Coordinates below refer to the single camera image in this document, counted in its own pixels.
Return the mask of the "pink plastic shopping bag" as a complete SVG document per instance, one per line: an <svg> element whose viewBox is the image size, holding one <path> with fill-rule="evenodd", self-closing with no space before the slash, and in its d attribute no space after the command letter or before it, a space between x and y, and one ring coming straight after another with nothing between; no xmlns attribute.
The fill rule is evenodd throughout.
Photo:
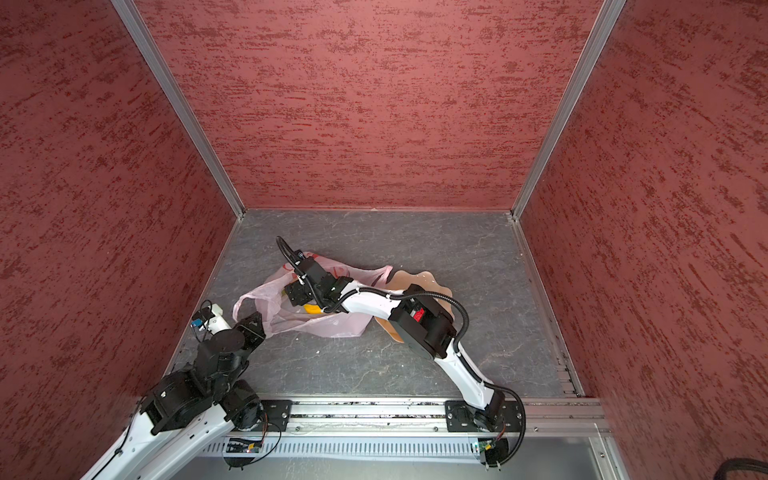
<svg viewBox="0 0 768 480"><path fill-rule="evenodd" d="M349 276L364 285L383 288L393 271L391 265L375 270L352 267L310 252L320 266L334 276ZM287 332L308 333L323 338L360 337L373 319L361 313L311 314L302 306L292 306L284 288L298 279L288 263L257 288L243 294L232 309L235 322L244 319L253 310L261 314L262 325L268 338Z"/></svg>

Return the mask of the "peach scalloped plate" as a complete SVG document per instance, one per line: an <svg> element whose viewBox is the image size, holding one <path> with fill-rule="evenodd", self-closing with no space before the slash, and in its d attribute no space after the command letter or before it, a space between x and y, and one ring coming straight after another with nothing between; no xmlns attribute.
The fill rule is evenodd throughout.
<svg viewBox="0 0 768 480"><path fill-rule="evenodd" d="M388 276L384 288L388 290L405 290L412 284L422 287L426 291L437 292L449 297L452 296L452 291L447 287L441 286L436 281L434 275L429 271L423 271L416 274L409 273L405 270L393 271ZM400 334L388 320L379 317L375 317L374 320L393 341L400 344L404 343Z"/></svg>

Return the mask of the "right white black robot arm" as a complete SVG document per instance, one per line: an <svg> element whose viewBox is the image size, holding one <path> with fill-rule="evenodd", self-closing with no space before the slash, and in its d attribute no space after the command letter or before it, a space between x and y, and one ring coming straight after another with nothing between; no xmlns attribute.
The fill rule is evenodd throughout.
<svg viewBox="0 0 768 480"><path fill-rule="evenodd" d="M294 306L314 305L323 313L367 314L388 321L412 351L435 361L452 380L474 426L488 432L498 428L505 396L476 370L460 345L468 314L459 302L415 284L403 291L366 286L332 274L303 254L290 254L287 261L297 275L285 288Z"/></svg>

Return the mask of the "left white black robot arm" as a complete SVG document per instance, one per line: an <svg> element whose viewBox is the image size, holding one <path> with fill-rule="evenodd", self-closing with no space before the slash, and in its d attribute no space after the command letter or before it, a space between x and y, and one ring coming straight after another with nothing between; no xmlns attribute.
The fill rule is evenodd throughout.
<svg viewBox="0 0 768 480"><path fill-rule="evenodd" d="M170 479L227 433L260 428L258 437L266 436L262 402L241 378L266 339L261 314L229 324L213 305L199 311L193 324L211 333L198 343L194 361L145 394L125 433L85 479Z"/></svg>

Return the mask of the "yellow fake banana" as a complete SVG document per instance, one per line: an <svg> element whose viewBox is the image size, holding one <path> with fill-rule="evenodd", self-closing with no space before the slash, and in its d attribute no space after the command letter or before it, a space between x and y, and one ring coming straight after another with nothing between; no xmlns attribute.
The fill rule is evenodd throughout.
<svg viewBox="0 0 768 480"><path fill-rule="evenodd" d="M313 304L306 304L303 306L305 312L310 315L323 315L324 310L322 307Z"/></svg>

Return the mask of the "left small circuit board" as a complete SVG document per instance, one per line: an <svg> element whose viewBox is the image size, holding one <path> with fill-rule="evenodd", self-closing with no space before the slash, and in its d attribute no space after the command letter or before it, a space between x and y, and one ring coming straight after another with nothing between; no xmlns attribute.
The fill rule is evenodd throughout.
<svg viewBox="0 0 768 480"><path fill-rule="evenodd" d="M261 451L262 440L230 438L227 441L225 452L228 454L256 454Z"/></svg>

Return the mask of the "small circuit board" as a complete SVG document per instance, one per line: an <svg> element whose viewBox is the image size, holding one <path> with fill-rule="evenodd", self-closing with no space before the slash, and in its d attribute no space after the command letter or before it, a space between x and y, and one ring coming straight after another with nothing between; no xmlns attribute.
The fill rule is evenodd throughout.
<svg viewBox="0 0 768 480"><path fill-rule="evenodd" d="M262 440L230 438L227 441L225 452L228 454L256 454L261 451Z"/></svg>
<svg viewBox="0 0 768 480"><path fill-rule="evenodd" d="M503 458L508 454L509 441L506 438L500 440L478 439L473 447L475 452L483 458Z"/></svg>

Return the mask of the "right small circuit board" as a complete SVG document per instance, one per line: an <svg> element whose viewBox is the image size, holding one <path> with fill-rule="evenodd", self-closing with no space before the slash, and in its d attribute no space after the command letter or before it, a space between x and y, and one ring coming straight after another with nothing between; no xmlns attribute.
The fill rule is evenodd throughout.
<svg viewBox="0 0 768 480"><path fill-rule="evenodd" d="M509 441L506 438L500 440L478 439L473 447L475 452L483 458L503 458L508 454Z"/></svg>

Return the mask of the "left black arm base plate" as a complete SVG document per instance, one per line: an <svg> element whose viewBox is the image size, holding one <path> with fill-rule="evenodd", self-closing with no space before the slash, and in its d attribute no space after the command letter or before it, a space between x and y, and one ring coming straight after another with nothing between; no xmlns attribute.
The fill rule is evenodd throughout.
<svg viewBox="0 0 768 480"><path fill-rule="evenodd" d="M291 400L258 400L245 407L234 421L239 431L263 431L274 427L281 433L287 430L294 402Z"/></svg>

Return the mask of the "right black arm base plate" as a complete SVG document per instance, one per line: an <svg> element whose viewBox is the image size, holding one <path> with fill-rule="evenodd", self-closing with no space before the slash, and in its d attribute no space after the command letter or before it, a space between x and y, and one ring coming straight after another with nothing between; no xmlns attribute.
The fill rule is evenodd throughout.
<svg viewBox="0 0 768 480"><path fill-rule="evenodd" d="M525 419L525 412L519 402L500 401L486 409L478 409L462 400L448 400L444 403L447 430L458 432L506 432L518 433Z"/></svg>

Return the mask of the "aluminium front rail frame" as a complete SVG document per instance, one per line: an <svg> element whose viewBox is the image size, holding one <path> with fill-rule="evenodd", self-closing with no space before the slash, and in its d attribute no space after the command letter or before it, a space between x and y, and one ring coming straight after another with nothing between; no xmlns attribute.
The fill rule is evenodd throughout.
<svg viewBox="0 0 768 480"><path fill-rule="evenodd" d="M298 437L489 437L504 433L458 432L447 430L444 403L448 399L430 397L276 397L294 402L287 430L274 427L263 431L239 431L223 420L224 412L215 406L192 421L184 430L194 440L207 441L222 436L254 438L263 435ZM523 401L527 427L525 436L598 437L609 436L611 429L601 405L594 398L527 398Z"/></svg>

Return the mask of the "left aluminium corner post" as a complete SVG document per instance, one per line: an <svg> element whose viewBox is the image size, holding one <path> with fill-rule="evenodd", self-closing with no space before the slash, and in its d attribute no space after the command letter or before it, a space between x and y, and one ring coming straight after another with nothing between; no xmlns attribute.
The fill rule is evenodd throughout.
<svg viewBox="0 0 768 480"><path fill-rule="evenodd" d="M220 192L227 200L236 219L241 221L247 212L247 208L237 193L229 175L226 173L191 105L184 96L168 63L163 58L136 3L129 0L112 0L111 4L154 78L160 85L197 152L203 159Z"/></svg>

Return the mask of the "aluminium corner post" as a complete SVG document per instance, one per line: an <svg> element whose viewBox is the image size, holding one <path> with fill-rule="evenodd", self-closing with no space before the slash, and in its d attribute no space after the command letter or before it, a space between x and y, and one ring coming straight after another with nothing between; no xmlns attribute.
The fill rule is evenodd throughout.
<svg viewBox="0 0 768 480"><path fill-rule="evenodd" d="M241 221L247 212L247 208L237 193L229 175L226 173L191 105L184 96L168 63L163 58L136 3L129 0L112 0L111 4L154 78L160 85L197 152L203 159L220 192L227 200L236 219Z"/></svg>
<svg viewBox="0 0 768 480"><path fill-rule="evenodd" d="M552 122L543 137L529 173L511 209L510 215L515 222L519 222L522 219L523 212L544 173L550 157L567 126L625 4L625 0L605 0L602 2L563 95L558 102Z"/></svg>

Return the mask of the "right aluminium corner post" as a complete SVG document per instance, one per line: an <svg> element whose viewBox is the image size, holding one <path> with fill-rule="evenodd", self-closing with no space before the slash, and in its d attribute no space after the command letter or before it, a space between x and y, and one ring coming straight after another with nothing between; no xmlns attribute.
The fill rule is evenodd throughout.
<svg viewBox="0 0 768 480"><path fill-rule="evenodd" d="M625 4L625 0L605 0L602 2L563 95L558 102L552 122L543 137L529 173L511 209L510 215L515 222L519 222L522 219L523 212L544 173L550 157L567 126Z"/></svg>

